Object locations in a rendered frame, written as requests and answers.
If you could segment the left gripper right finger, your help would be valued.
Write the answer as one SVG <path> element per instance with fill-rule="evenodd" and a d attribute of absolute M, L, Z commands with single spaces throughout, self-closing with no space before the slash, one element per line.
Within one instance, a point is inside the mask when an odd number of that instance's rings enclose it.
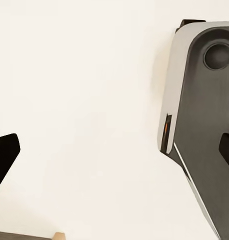
<path fill-rule="evenodd" d="M 229 166 L 229 134 L 222 133 L 219 141 L 218 151 Z"/>

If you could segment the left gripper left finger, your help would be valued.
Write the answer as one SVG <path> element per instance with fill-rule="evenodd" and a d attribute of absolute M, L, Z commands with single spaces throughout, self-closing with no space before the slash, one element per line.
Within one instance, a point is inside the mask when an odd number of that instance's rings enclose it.
<path fill-rule="evenodd" d="M 16 133 L 0 136 L 0 184 L 20 151 L 20 143 Z"/>

